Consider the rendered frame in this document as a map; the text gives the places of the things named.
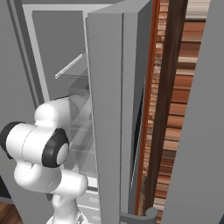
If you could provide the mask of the grey fridge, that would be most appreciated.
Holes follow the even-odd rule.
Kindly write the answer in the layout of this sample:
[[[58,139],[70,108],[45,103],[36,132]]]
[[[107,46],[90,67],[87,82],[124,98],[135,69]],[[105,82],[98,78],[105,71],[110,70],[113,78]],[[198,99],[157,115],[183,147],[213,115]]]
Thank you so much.
[[[60,98],[69,99],[69,88],[77,78],[88,77],[91,96],[88,14],[120,2],[0,0],[0,133],[8,123],[34,124],[38,106]],[[87,69],[80,76],[55,78],[55,74],[83,53],[87,55]],[[91,109],[94,135],[92,96]],[[70,152],[69,127],[65,132]],[[62,167],[73,170],[67,166],[69,152]],[[16,164],[0,146],[0,176],[23,223],[46,224],[54,214],[53,196],[18,185],[14,179]]]

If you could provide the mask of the dark wooden cabinet panel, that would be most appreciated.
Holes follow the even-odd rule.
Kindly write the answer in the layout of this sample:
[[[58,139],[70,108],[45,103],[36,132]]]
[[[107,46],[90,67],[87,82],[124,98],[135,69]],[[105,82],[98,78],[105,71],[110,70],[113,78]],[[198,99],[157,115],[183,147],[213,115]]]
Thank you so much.
[[[169,2],[149,170],[145,187],[144,210],[153,207],[187,4],[188,0],[170,0]]]

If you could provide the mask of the clear fridge drawer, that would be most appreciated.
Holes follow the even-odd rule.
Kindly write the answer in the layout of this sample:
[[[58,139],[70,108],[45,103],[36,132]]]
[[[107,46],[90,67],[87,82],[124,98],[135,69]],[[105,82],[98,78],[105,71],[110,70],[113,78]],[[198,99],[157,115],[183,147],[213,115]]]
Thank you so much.
[[[97,177],[91,96],[88,77],[77,78],[69,88],[71,113],[70,152],[67,166],[91,178]]]

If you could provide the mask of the grey fridge door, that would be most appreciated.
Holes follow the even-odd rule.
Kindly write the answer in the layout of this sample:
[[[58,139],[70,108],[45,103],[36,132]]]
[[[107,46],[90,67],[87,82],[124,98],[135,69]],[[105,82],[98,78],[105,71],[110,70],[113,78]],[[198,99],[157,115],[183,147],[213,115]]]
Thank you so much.
[[[87,15],[101,224],[134,214],[152,0],[123,0]]]
[[[224,0],[211,0],[161,224],[224,216]]]

